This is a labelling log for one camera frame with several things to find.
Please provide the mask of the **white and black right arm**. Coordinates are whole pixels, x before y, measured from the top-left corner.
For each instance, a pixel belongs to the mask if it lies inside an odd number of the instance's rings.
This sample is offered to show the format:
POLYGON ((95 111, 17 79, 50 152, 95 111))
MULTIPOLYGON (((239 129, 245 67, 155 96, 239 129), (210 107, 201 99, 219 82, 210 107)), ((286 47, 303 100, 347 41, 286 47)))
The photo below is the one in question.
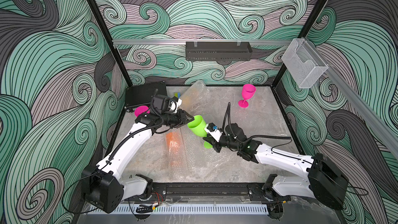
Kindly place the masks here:
POLYGON ((300 155, 272 148, 247 137, 236 123, 220 130, 213 123, 205 127, 207 136, 216 151, 230 148, 242 159, 257 164, 277 167, 293 174, 292 177, 271 176, 265 186, 278 196, 297 196, 316 199, 323 205, 340 211, 343 209, 349 179, 328 157, 321 153, 314 156, 300 155))

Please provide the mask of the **bubble green glass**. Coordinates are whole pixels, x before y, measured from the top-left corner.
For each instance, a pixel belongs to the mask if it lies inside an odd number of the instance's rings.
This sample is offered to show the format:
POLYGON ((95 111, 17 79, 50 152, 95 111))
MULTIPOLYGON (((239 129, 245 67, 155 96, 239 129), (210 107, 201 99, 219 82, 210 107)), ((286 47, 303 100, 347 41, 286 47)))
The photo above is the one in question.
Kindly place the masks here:
POLYGON ((206 138, 208 133, 206 132, 206 122, 201 115, 195 115, 194 119, 188 123, 188 128, 193 134, 201 138, 206 138))

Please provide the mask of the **bubble orange glass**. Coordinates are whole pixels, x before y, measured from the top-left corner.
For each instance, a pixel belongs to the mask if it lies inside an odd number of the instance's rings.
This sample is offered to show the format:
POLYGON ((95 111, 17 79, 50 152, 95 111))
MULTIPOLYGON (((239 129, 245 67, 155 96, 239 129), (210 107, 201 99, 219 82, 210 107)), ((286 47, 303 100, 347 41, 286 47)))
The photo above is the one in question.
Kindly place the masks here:
POLYGON ((181 131, 175 130, 165 136, 169 175, 173 181, 183 181, 187 173, 187 160, 181 131))

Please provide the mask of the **clear bubble wrap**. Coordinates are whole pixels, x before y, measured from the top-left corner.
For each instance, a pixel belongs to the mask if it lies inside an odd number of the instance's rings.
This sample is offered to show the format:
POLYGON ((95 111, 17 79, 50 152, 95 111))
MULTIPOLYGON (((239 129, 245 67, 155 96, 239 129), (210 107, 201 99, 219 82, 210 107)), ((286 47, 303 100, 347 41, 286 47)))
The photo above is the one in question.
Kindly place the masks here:
POLYGON ((188 128, 183 128, 181 133, 188 170, 194 174, 194 177, 204 179, 222 164, 226 155, 222 152, 217 153, 213 148, 205 148, 204 140, 193 134, 188 128))
POLYGON ((249 138, 253 135, 263 143, 271 146, 291 140, 291 134, 281 113, 258 112, 243 108, 231 110, 231 122, 236 123, 249 138))

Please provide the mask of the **bubble yellow glass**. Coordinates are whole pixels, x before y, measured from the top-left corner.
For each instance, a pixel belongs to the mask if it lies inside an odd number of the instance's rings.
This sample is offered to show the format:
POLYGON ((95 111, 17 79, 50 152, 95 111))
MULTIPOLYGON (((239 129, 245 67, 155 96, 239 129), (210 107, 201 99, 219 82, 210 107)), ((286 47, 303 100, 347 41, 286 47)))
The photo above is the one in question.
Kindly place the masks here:
POLYGON ((181 108, 189 111, 197 103, 200 102, 207 94, 209 90, 202 80, 196 81, 192 84, 180 97, 182 100, 181 108))

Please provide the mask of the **pink wine glass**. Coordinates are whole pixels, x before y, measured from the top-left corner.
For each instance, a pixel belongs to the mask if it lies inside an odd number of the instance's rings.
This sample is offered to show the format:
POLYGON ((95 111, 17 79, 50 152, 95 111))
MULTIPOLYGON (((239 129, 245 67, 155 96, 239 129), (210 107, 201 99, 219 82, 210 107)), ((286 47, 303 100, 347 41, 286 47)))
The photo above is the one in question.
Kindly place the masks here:
POLYGON ((248 100, 254 96, 256 91, 257 89, 254 85, 245 84, 241 92, 241 96, 243 97, 243 99, 238 102, 239 107, 247 108, 249 106, 248 100))
POLYGON ((139 107, 137 107, 136 109, 135 109, 135 111, 134 111, 134 115, 136 116, 136 117, 138 117, 139 115, 141 115, 142 113, 150 113, 150 109, 149 109, 149 107, 148 106, 146 106, 146 105, 142 105, 142 106, 139 106, 139 107))

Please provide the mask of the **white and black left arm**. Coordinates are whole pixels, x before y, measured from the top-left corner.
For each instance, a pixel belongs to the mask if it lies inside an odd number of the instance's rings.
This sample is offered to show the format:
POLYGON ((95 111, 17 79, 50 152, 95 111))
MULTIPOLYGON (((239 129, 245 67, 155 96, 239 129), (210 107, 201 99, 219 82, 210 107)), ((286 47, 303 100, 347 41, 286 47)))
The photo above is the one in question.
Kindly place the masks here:
POLYGON ((86 166, 81 174, 82 198, 98 209, 111 213, 125 199, 151 195, 149 177, 137 174, 123 178, 123 171, 142 145, 162 126, 180 128, 194 120, 184 110, 163 113, 159 116, 151 110, 140 114, 130 132, 113 151, 94 166, 86 166))

